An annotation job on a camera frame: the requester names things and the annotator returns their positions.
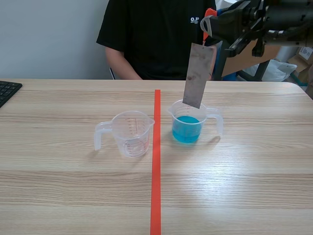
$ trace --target red tape line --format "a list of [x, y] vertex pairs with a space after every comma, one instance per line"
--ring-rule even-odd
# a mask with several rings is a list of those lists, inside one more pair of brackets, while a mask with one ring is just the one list
[[155, 91], [150, 235], [161, 235], [161, 90]]

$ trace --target black keyboard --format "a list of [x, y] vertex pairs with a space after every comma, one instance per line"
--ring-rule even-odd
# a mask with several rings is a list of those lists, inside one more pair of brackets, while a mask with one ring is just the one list
[[0, 108], [5, 104], [20, 88], [21, 83], [0, 81]]

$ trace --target black t-shirt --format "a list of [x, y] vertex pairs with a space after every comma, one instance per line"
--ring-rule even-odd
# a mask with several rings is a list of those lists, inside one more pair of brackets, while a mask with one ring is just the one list
[[97, 43], [124, 52], [142, 79], [185, 80], [208, 8], [215, 0], [110, 0]]

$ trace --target empty measuring cup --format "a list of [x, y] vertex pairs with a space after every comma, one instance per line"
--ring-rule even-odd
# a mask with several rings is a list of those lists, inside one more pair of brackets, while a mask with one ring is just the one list
[[182, 100], [174, 103], [168, 110], [173, 117], [173, 136], [180, 142], [193, 143], [201, 133], [204, 122], [207, 118], [217, 120], [217, 131], [223, 134], [223, 117], [219, 110], [206, 108], [201, 104], [200, 109], [196, 109]]
[[128, 111], [117, 115], [112, 121], [96, 126], [94, 148], [101, 148], [101, 136], [112, 132], [119, 150], [128, 157], [140, 157], [149, 147], [149, 130], [155, 121], [139, 111]]

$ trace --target blue liquid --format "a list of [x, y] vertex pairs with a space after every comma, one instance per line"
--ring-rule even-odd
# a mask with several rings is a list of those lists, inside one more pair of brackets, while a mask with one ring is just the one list
[[[180, 121], [186, 123], [199, 123], [199, 121], [194, 117], [181, 116], [177, 118]], [[197, 141], [201, 133], [201, 124], [198, 125], [189, 125], [181, 123], [177, 120], [174, 120], [173, 123], [173, 136], [176, 140], [183, 143], [193, 143]]]

